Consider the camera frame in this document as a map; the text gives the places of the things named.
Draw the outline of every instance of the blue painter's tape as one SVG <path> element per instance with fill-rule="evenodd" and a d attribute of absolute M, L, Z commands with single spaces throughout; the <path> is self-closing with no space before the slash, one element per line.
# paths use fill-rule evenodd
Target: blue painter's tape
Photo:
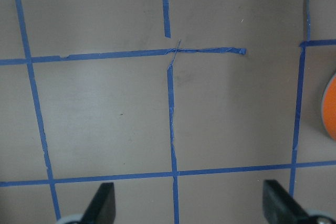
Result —
<path fill-rule="evenodd" d="M 234 48 L 234 47 L 216 47 L 216 48 L 205 48 L 205 49 L 179 49 L 178 52 L 195 53 L 195 52 L 208 52 L 215 54 L 224 54 L 226 52 L 231 52 L 233 54 L 246 54 L 246 48 Z"/>
<path fill-rule="evenodd" d="M 122 174 L 122 175 L 95 176 L 95 177 L 61 178 L 61 179 L 55 179 L 54 181 L 55 181 L 55 184 L 63 184 L 63 183 L 137 179 L 137 178 L 161 178 L 161 177 L 172 177 L 172 176 L 173 176 L 172 172 L 138 173 L 138 174 Z"/>
<path fill-rule="evenodd" d="M 173 177 L 173 202 L 174 202 L 174 224 L 180 223 L 180 207 L 178 206 L 179 203 L 179 181 L 177 175 Z"/>
<path fill-rule="evenodd" d="M 170 38 L 171 34 L 170 34 L 170 19 L 169 19 L 169 0 L 162 0 L 162 7 L 163 7 L 164 36 Z"/>
<path fill-rule="evenodd" d="M 290 181 L 289 181 L 289 194 L 291 196 L 294 195 L 294 188 L 295 188 L 296 162 L 297 162 L 298 144 L 299 144 L 303 79 L 305 75 L 305 63 L 304 63 L 305 60 L 306 60 L 306 47 L 303 46 L 301 55 L 300 55 L 300 62 L 299 62 L 298 88 L 297 88 L 297 96 L 296 96 L 296 111 L 295 111 L 293 146 L 292 146 L 292 161 L 291 161 Z"/>
<path fill-rule="evenodd" d="M 26 59 L 5 59 L 0 60 L 0 66 L 6 66 L 6 65 L 22 65 L 27 64 L 28 60 Z"/>
<path fill-rule="evenodd" d="M 170 128 L 170 147 L 171 147 L 171 161 L 173 171 L 173 202 L 174 202 L 174 224 L 180 223 L 180 211 L 179 211 L 179 183 L 177 177 L 177 159 L 174 148 L 174 72 L 173 66 L 176 57 L 176 53 L 179 51 L 181 41 L 178 42 L 178 46 L 175 49 L 175 54 L 167 69 L 167 85 L 168 85 L 168 105 L 169 105 L 169 128 Z"/>
<path fill-rule="evenodd" d="M 310 8 L 309 0 L 306 0 L 306 15 L 307 15 L 307 41 L 310 41 Z"/>
<path fill-rule="evenodd" d="M 35 185 L 48 185 L 48 184 L 49 184 L 48 180 L 42 179 L 42 180 L 0 182 L 0 187 L 9 187 L 9 186 L 35 186 Z"/>
<path fill-rule="evenodd" d="M 142 57 L 142 56 L 159 56 L 167 55 L 174 52 L 175 48 L 157 49 L 157 50 L 140 50 L 140 51 L 124 51 L 124 52 L 105 52 L 97 54 L 80 54 L 69 55 L 68 57 L 60 56 L 42 56 L 33 57 L 32 62 L 54 62 L 54 61 L 69 61 L 69 60 L 95 60 L 95 59 L 112 59 L 112 58 L 129 58 L 129 57 Z"/>
<path fill-rule="evenodd" d="M 42 112 L 41 112 L 41 107 L 40 107 L 40 102 L 38 98 L 38 92 L 37 92 L 37 86 L 36 86 L 36 81 L 35 81 L 35 75 L 34 75 L 34 69 L 33 69 L 33 64 L 29 63 L 27 64 L 27 70 L 28 70 L 28 75 L 29 75 L 29 81 L 30 81 L 30 88 L 31 92 L 33 94 L 33 102 L 35 106 L 35 112 L 36 112 L 36 118 L 37 118 L 37 125 L 39 129 L 39 134 L 41 138 L 41 144 L 42 144 L 42 150 L 44 152 L 44 160 L 45 164 L 47 167 L 47 175 L 48 175 L 48 180 L 50 183 L 50 190 L 51 190 L 51 196 L 52 196 L 52 201 L 54 203 L 54 209 L 55 209 L 55 215 L 57 219 L 60 219 L 60 210 L 58 206 L 58 200 L 57 200 L 57 194 L 55 190 L 55 185 L 54 185 L 54 177 L 52 175 L 52 169 L 51 169 L 51 162 L 49 158 L 49 153 L 48 153 L 48 144 L 46 140 L 46 134 L 44 132 L 44 125 L 43 125 L 43 119 L 42 119 Z"/>
<path fill-rule="evenodd" d="M 318 46 L 332 46 L 332 45 L 336 45 L 336 39 L 304 41 L 300 44 L 300 47 L 318 47 Z"/>
<path fill-rule="evenodd" d="M 30 48 L 29 48 L 29 43 L 28 43 L 28 36 L 27 36 L 27 31 L 26 31 L 26 23 L 25 23 L 25 19 L 24 19 L 22 2 L 21 2 L 21 0 L 15 0 L 15 4 L 16 4 L 17 17 L 18 17 L 18 20 L 19 20 L 19 26 L 20 26 L 20 31 L 21 31 L 21 39 L 22 39 L 22 43 L 23 43 L 25 56 L 26 56 L 26 59 L 30 59 L 31 54 L 30 54 Z"/>
<path fill-rule="evenodd" d="M 176 48 L 156 49 L 156 50 L 140 50 L 140 51 L 124 51 L 124 52 L 105 52 L 98 54 L 81 54 L 81 55 L 69 55 L 68 57 L 60 56 L 41 56 L 33 57 L 31 60 L 33 63 L 40 62 L 56 62 L 56 61 L 69 61 L 69 60 L 94 60 L 94 59 L 112 59 L 112 58 L 129 58 L 129 57 L 143 57 L 143 56 L 160 56 L 167 55 L 175 52 Z M 215 53 L 224 54 L 227 52 L 233 54 L 244 55 L 246 53 L 245 48 L 233 48 L 233 47 L 217 47 L 217 48 L 205 48 L 205 49 L 178 49 L 177 52 L 184 53 Z"/>
<path fill-rule="evenodd" d="M 298 164 L 296 164 L 296 168 L 331 166 L 331 165 L 336 165 L 336 160 L 298 163 Z"/>
<path fill-rule="evenodd" d="M 51 163 L 50 163 L 49 154 L 48 154 L 48 146 L 47 146 L 46 136 L 45 136 L 45 133 L 44 133 L 42 113 L 41 113 L 41 108 L 40 108 L 40 102 L 39 102 L 39 99 L 38 99 L 38 93 L 37 93 L 37 86 L 36 86 L 36 82 L 35 82 L 33 64 L 32 64 L 32 61 L 31 61 L 32 57 L 31 57 L 31 54 L 30 54 L 30 48 L 29 48 L 29 43 L 28 43 L 28 36 L 27 36 L 27 31 L 26 31 L 26 24 L 25 24 L 22 2 L 21 2 L 21 0 L 15 0 L 15 4 L 16 4 L 17 16 L 18 16 L 18 20 L 19 20 L 21 39 L 22 39 L 22 43 L 23 43 L 23 47 L 24 47 L 25 58 L 27 60 L 27 70 L 28 70 L 28 75 L 29 75 L 30 88 L 32 90 L 31 92 L 32 92 L 32 95 L 33 95 L 33 102 L 34 102 L 34 106 L 35 106 L 37 124 L 38 124 L 39 133 L 40 133 L 42 149 L 43 149 L 43 152 L 44 152 L 45 164 L 47 166 L 47 175 L 48 175 L 48 181 L 49 181 L 49 185 L 50 185 L 52 201 L 53 201 L 53 204 L 54 204 L 56 219 L 60 219 L 60 217 L 61 217 L 60 216 L 60 210 L 59 210 L 59 205 L 58 205 L 58 200 L 57 200 L 55 184 L 53 182 L 54 178 L 52 176 Z"/>
<path fill-rule="evenodd" d="M 257 170 L 278 170 L 289 168 L 291 168 L 291 164 L 245 166 L 245 167 L 204 169 L 204 170 L 184 170 L 179 172 L 179 176 L 217 174 L 217 173 L 240 173 L 240 172 L 253 172 Z"/>

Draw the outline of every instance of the floor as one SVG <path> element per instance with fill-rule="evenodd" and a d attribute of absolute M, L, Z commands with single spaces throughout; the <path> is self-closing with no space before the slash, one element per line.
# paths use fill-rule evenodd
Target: floor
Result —
<path fill-rule="evenodd" d="M 0 0 L 0 216 L 266 223 L 264 179 L 336 216 L 335 0 Z"/>

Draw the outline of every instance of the grid square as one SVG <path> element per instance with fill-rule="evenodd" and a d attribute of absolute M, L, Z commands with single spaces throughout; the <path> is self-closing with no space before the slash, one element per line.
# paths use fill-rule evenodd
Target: grid square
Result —
<path fill-rule="evenodd" d="M 185 47 L 295 47 L 302 0 L 170 0 L 172 38 Z"/>
<path fill-rule="evenodd" d="M 0 67 L 0 181 L 46 179 L 27 67 Z"/>
<path fill-rule="evenodd" d="M 172 184 L 172 178 L 114 181 L 114 223 L 173 223 Z M 56 185 L 62 216 L 82 214 L 99 185 L 100 182 Z"/>
<path fill-rule="evenodd" d="M 178 55 L 179 170 L 291 162 L 299 48 Z"/>
<path fill-rule="evenodd" d="M 336 166 L 298 168 L 295 200 L 307 210 L 319 210 L 336 217 Z"/>
<path fill-rule="evenodd" d="M 324 90 L 336 72 L 336 46 L 308 47 L 304 70 L 298 162 L 336 159 L 336 143 L 321 117 Z"/>
<path fill-rule="evenodd" d="M 56 222 L 47 185 L 0 188 L 1 222 L 6 224 L 54 224 Z"/>
<path fill-rule="evenodd" d="M 175 46 L 162 0 L 22 0 L 32 56 Z"/>
<path fill-rule="evenodd" d="M 288 189 L 289 170 L 180 177 L 181 223 L 267 223 L 264 179 L 276 179 Z"/>
<path fill-rule="evenodd" d="M 170 60 L 34 65 L 56 178 L 171 171 Z"/>
<path fill-rule="evenodd" d="M 310 0 L 311 39 L 335 39 L 336 0 Z"/>
<path fill-rule="evenodd" d="M 0 59 L 24 58 L 15 0 L 0 0 Z"/>

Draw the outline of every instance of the orange disc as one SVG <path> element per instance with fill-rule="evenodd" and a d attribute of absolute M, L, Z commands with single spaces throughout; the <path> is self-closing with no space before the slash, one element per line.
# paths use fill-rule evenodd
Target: orange disc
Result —
<path fill-rule="evenodd" d="M 324 91 L 321 113 L 325 129 L 336 140 L 336 74 Z"/>

